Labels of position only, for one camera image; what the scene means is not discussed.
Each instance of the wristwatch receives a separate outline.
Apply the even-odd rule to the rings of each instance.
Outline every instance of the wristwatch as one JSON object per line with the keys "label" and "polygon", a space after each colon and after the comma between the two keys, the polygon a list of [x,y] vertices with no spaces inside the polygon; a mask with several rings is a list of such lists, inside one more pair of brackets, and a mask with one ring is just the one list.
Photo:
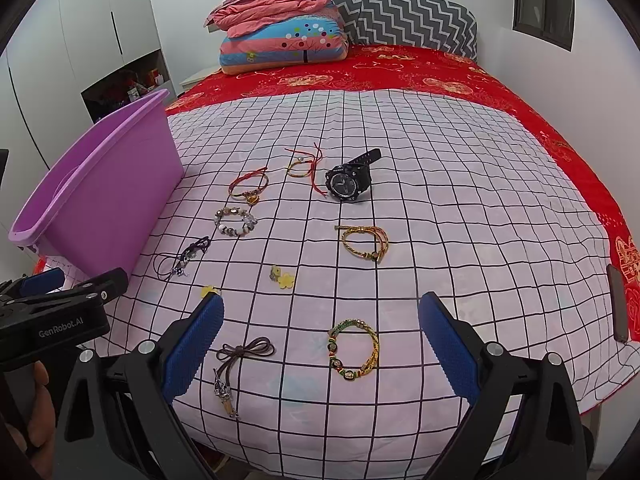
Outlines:
{"label": "wristwatch", "polygon": [[326,186],[341,202],[352,202],[369,189],[371,173],[369,165],[382,157],[379,148],[363,153],[353,160],[326,172]]}

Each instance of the hand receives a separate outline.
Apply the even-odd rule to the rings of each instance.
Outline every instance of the hand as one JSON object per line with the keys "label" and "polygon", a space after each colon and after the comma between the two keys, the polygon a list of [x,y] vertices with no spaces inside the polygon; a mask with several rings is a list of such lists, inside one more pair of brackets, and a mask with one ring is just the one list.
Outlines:
{"label": "hand", "polygon": [[[31,457],[31,466],[42,478],[49,480],[53,472],[56,412],[53,408],[49,391],[46,388],[49,383],[49,374],[47,374],[47,369],[40,361],[33,364],[33,379],[36,383],[36,394],[27,431],[29,432],[31,443],[40,449]],[[9,424],[6,426],[16,445],[22,452],[26,452],[27,443],[20,431]]]}

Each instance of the white checkered sheet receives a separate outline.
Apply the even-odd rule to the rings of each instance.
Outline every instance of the white checkered sheet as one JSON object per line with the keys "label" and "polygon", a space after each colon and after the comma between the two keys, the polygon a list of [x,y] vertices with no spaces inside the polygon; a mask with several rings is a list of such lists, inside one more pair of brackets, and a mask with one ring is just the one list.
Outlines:
{"label": "white checkered sheet", "polygon": [[[95,348],[117,354],[157,339],[193,311],[203,286],[219,287],[225,322],[212,347],[267,336],[276,353],[234,365],[235,422],[214,394],[220,362],[209,352],[174,402],[204,444],[290,478],[421,478],[467,409],[418,326],[417,298],[430,290],[485,341],[534,358],[558,352],[582,412],[640,367],[638,345],[612,338],[606,232],[506,113],[420,92],[307,91],[211,105],[170,125],[186,176],[127,294],[108,306],[113,327]],[[322,187],[324,170],[380,148],[370,191],[340,204],[312,191],[308,178],[285,178],[279,168],[293,160],[285,148],[312,152],[315,142],[326,156]],[[220,234],[215,212],[238,204],[229,183],[263,166],[270,184],[252,208],[256,229],[240,239]],[[348,253],[336,224],[385,229],[382,262]],[[205,235],[212,245],[188,275],[158,279],[155,254]],[[270,280],[272,264],[296,274],[293,289]],[[346,318],[380,334],[380,366],[353,382],[329,370],[326,349],[327,331]],[[371,342],[351,332],[338,337],[338,356],[359,367]],[[506,443],[512,401],[491,456]]]}

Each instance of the white cabinet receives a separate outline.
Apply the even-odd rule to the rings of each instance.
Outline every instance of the white cabinet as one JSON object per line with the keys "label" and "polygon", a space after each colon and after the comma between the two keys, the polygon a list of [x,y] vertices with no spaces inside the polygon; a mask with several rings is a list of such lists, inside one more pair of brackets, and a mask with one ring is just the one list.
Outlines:
{"label": "white cabinet", "polygon": [[124,63],[160,48],[151,0],[109,0]]}
{"label": "white cabinet", "polygon": [[110,0],[60,0],[60,15],[80,91],[124,65]]}
{"label": "white cabinet", "polygon": [[6,53],[0,56],[0,118],[0,148],[9,150],[0,184],[0,223],[9,229],[47,173],[47,167],[22,120],[9,76]]}
{"label": "white cabinet", "polygon": [[36,0],[6,56],[25,122],[53,166],[92,125],[66,54],[58,0]]}

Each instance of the purple basket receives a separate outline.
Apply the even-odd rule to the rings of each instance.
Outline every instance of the purple basket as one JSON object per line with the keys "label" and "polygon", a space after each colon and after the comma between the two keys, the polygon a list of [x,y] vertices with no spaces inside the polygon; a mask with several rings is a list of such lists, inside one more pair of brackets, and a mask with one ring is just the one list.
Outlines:
{"label": "purple basket", "polygon": [[184,169],[162,99],[149,94],[94,124],[46,174],[9,232],[88,276],[131,274]]}

